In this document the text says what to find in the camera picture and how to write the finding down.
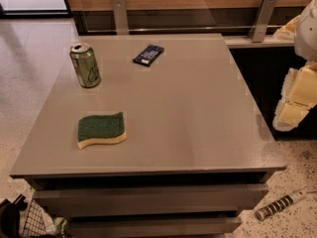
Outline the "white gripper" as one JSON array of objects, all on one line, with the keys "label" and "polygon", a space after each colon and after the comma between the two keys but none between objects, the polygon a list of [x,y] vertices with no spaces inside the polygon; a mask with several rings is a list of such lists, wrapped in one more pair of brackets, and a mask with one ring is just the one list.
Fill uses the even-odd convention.
[{"label": "white gripper", "polygon": [[317,105],[317,0],[312,0],[299,17],[277,29],[273,37],[294,40],[295,53],[311,60],[301,69],[291,68],[283,82],[272,126],[277,131],[288,132]]}]

